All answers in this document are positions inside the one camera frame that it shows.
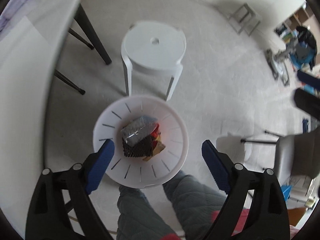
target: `gray chair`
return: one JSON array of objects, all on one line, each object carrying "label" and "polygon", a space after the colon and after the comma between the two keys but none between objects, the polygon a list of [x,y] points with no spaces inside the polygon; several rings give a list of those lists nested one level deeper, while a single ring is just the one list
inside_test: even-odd
[{"label": "gray chair", "polygon": [[308,176],[313,180],[320,173],[320,127],[309,133],[279,136],[277,141],[241,139],[242,143],[276,145],[274,172],[283,185],[290,176]]}]

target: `black table leg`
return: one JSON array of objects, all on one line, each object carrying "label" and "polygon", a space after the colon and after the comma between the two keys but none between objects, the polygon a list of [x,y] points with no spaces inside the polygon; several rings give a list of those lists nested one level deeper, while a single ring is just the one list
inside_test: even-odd
[{"label": "black table leg", "polygon": [[90,49],[94,49],[94,46],[92,46],[89,42],[87,42],[84,38],[82,38],[78,33],[76,33],[73,29],[69,29],[68,32],[77,38],[79,41],[83,42],[85,45],[87,45]]},{"label": "black table leg", "polygon": [[62,75],[58,70],[54,70],[54,75],[59,78],[61,81],[65,82],[68,86],[74,88],[75,90],[77,90],[81,95],[85,94],[85,91],[79,87],[77,87],[73,82],[71,82],[71,80],[69,80],[68,78],[66,78],[64,75]]},{"label": "black table leg", "polygon": [[242,142],[242,143],[250,142],[250,143],[261,143],[261,144],[273,144],[273,145],[277,144],[277,142],[275,142],[275,141],[260,141],[260,140],[247,140],[247,139],[241,139],[240,142]]},{"label": "black table leg", "polygon": [[106,52],[105,48],[103,47],[101,41],[99,40],[98,35],[96,34],[94,28],[92,27],[84,9],[82,8],[81,4],[79,5],[79,8],[77,10],[77,13],[74,17],[76,22],[79,24],[81,29],[84,31],[85,35],[87,35],[88,39],[92,43],[92,45],[95,47],[97,52],[100,54],[104,62],[109,65],[112,61]]}]

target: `chair leg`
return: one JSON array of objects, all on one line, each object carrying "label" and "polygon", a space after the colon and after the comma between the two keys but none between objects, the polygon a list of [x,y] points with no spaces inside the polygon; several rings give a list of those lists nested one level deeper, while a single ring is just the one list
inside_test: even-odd
[{"label": "chair leg", "polygon": [[76,33],[73,29],[69,28],[68,32],[77,38],[79,41],[83,42],[85,45],[87,45],[91,50],[94,49],[94,46],[92,46],[89,42],[87,42],[84,38],[82,38],[78,33]]},{"label": "chair leg", "polygon": [[81,5],[79,5],[78,11],[74,17],[76,22],[79,24],[81,29],[84,31],[85,35],[87,35],[88,39],[92,43],[92,45],[95,47],[97,52],[100,54],[104,62],[109,65],[111,64],[111,59],[106,52],[105,48],[103,47],[101,41],[99,40],[98,35],[96,34],[94,28],[92,27],[84,9]]},{"label": "chair leg", "polygon": [[250,142],[250,143],[260,143],[260,144],[273,144],[273,145],[277,144],[277,142],[275,142],[275,141],[259,141],[259,140],[247,140],[247,139],[241,139],[240,142],[242,142],[242,143]]},{"label": "chair leg", "polygon": [[174,76],[171,77],[169,87],[167,90],[166,101],[169,101],[171,99],[174,89],[176,88],[176,85],[181,76],[182,70],[183,70],[183,66],[181,65],[181,68],[176,72]]},{"label": "chair leg", "polygon": [[125,91],[127,96],[131,96],[132,87],[132,63],[128,57],[122,58],[123,70],[124,70],[124,82]]},{"label": "chair leg", "polygon": [[77,90],[81,95],[85,94],[85,91],[79,87],[77,87],[73,82],[71,82],[70,79],[66,78],[64,75],[62,75],[58,70],[54,70],[54,75],[59,78],[61,81],[63,81],[64,83],[66,83],[68,86],[74,88],[75,90]]},{"label": "chair leg", "polygon": [[277,137],[284,137],[283,135],[281,135],[281,134],[278,134],[278,133],[275,133],[275,132],[270,132],[270,131],[268,131],[268,130],[265,130],[264,131],[264,133],[266,133],[266,134],[271,134],[271,135],[274,135],[274,136],[277,136]]}]

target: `leg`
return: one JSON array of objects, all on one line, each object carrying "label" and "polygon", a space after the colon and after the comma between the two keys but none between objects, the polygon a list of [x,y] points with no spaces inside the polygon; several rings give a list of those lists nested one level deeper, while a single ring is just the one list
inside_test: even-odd
[{"label": "leg", "polygon": [[241,19],[240,19],[240,21],[239,21],[239,22],[240,22],[240,23],[241,23],[241,22],[243,22],[243,21],[244,21],[244,19],[245,19],[249,14],[250,14],[250,13],[249,13],[249,12],[247,12],[247,13],[246,13],[246,14],[245,14]]},{"label": "leg", "polygon": [[81,5],[79,5],[78,11],[74,17],[76,22],[79,24],[81,29],[84,31],[85,35],[87,35],[88,39],[91,41],[92,45],[95,47],[97,52],[100,54],[104,62],[109,65],[112,61],[104,49],[101,41],[99,40],[98,35],[96,34],[94,28],[92,27],[87,15],[85,14],[84,9]]},{"label": "leg", "polygon": [[251,20],[253,19],[254,17],[251,17],[249,20],[247,20],[245,22],[245,24],[241,27],[241,29],[238,31],[238,34],[240,34],[248,25],[249,23],[251,22]]},{"label": "leg", "polygon": [[119,191],[117,240],[160,240],[175,235],[139,189],[120,186]]},{"label": "leg", "polygon": [[242,9],[244,6],[245,6],[245,4],[242,5],[242,6],[240,6],[238,10],[236,10],[234,13],[232,13],[232,14],[229,16],[229,19],[228,19],[228,20],[230,20],[230,19],[231,19],[232,17],[234,17],[238,12],[240,12],[241,9]]},{"label": "leg", "polygon": [[68,31],[72,36],[77,38],[79,41],[83,42],[85,45],[87,45],[90,49],[94,49],[94,46],[92,46],[89,42],[87,42],[84,38],[82,38],[78,33],[76,33],[73,29],[69,29]]},{"label": "leg", "polygon": [[185,231],[186,239],[203,239],[212,225],[212,212],[221,210],[226,196],[183,171],[163,184],[163,188]]},{"label": "leg", "polygon": [[61,81],[65,82],[68,86],[74,88],[75,90],[77,90],[81,95],[85,94],[85,91],[79,87],[77,87],[73,82],[71,82],[71,80],[69,80],[68,78],[66,78],[64,75],[62,75],[58,70],[54,70],[54,75],[59,78]]},{"label": "leg", "polygon": [[251,142],[251,143],[273,144],[273,145],[277,144],[277,142],[275,141],[259,141],[259,140],[247,140],[247,139],[241,139],[240,142],[242,143]]},{"label": "leg", "polygon": [[261,23],[261,21],[258,21],[257,24],[253,27],[253,29],[249,32],[249,36],[251,36],[251,34],[254,32],[254,30],[259,26],[259,24]]},{"label": "leg", "polygon": [[277,137],[284,137],[283,135],[280,135],[280,134],[275,133],[275,132],[270,132],[270,131],[268,131],[268,130],[265,130],[264,133],[266,133],[266,134],[271,134],[271,135],[274,135],[274,136],[277,136]]},{"label": "leg", "polygon": [[132,80],[132,63],[128,57],[122,57],[124,70],[125,91],[127,96],[131,96],[131,80]]},{"label": "leg", "polygon": [[179,69],[177,70],[176,74],[174,76],[171,77],[170,83],[169,83],[169,87],[167,90],[167,96],[166,96],[166,101],[170,100],[172,97],[172,94],[174,92],[174,89],[176,88],[176,85],[179,81],[179,78],[181,76],[182,70],[183,70],[183,66],[180,64],[180,66],[178,66]]}]

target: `quilted pants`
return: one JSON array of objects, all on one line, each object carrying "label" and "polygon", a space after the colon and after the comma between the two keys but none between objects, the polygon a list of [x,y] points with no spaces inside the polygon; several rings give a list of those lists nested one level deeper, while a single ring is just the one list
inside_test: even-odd
[{"label": "quilted pants", "polygon": [[[186,240],[200,240],[212,225],[212,212],[220,210],[226,196],[179,171],[164,192],[171,201]],[[117,240],[160,240],[175,232],[152,209],[139,190],[120,186]]]}]

